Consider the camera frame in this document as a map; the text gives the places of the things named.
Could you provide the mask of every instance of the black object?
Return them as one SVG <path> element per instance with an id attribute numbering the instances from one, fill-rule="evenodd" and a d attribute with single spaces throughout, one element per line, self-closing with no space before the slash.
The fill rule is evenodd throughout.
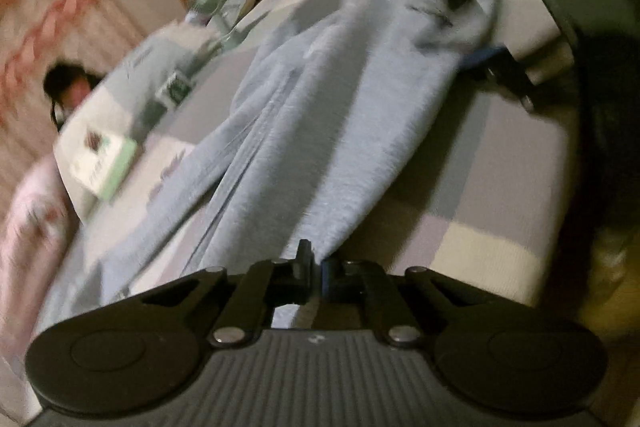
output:
<path id="1" fill-rule="evenodd" d="M 598 425 L 606 355 L 573 323 L 422 267 L 392 277 L 329 259 L 322 299 L 364 329 L 271 330 L 307 302 L 312 252 L 243 276 L 201 271 L 60 323 L 26 368 L 33 426 Z"/>

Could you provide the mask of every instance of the person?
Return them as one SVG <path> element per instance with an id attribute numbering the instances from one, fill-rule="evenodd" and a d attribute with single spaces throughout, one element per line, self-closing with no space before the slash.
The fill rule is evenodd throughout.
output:
<path id="1" fill-rule="evenodd" d="M 47 72 L 43 87 L 51 100 L 51 120 L 58 130 L 101 80 L 101 76 L 69 62 L 57 62 Z"/>

